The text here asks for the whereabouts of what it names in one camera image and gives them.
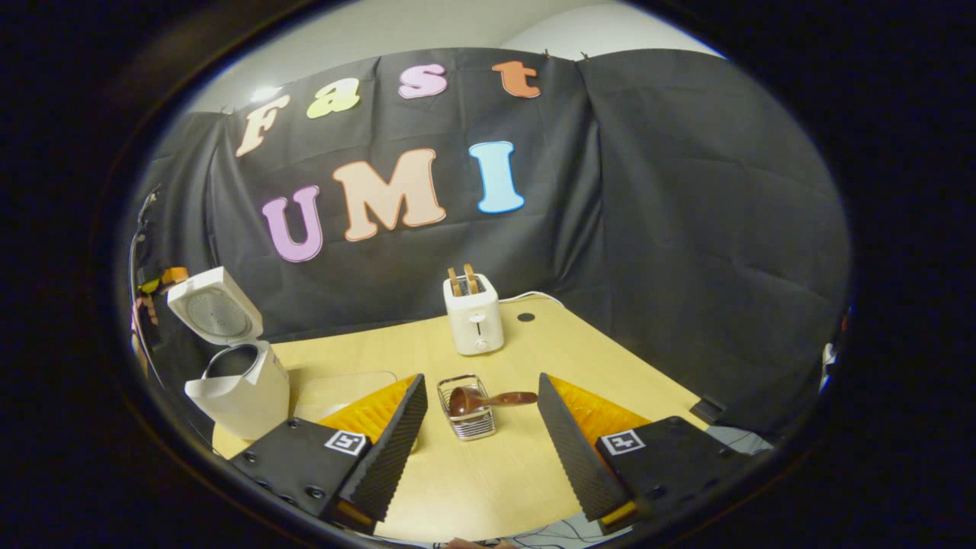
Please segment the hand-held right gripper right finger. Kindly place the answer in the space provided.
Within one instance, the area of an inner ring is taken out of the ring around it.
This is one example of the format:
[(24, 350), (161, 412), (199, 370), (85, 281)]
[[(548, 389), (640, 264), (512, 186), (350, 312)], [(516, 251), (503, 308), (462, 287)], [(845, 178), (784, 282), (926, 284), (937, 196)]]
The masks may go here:
[(538, 407), (583, 514), (606, 534), (673, 520), (753, 461), (682, 417), (651, 421), (547, 373)]

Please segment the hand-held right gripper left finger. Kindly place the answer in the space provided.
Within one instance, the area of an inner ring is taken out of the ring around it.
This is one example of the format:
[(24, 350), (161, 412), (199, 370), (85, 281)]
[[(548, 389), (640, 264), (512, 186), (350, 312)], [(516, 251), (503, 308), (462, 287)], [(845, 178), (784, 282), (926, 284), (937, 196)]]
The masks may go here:
[(308, 515), (373, 534), (386, 520), (426, 410), (419, 373), (321, 422), (289, 418), (230, 461)]

